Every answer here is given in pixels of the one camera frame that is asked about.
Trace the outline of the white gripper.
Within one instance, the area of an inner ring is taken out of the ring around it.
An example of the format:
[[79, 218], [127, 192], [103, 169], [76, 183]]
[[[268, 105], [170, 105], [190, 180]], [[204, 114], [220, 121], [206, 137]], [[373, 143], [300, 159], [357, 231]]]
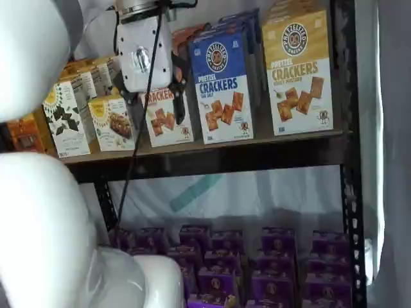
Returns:
[[[189, 62], [172, 52], [166, 16], [162, 16], [161, 25], [158, 25], [158, 19], [153, 16], [118, 26], [121, 72], [115, 75], [113, 87], [130, 108], [136, 129], [139, 129], [139, 102], [134, 92], [146, 91], [150, 74], [152, 90], [170, 85], [176, 124], [180, 125], [186, 115], [183, 93], [187, 86]], [[181, 77], [173, 74], [173, 67], [180, 69]]]

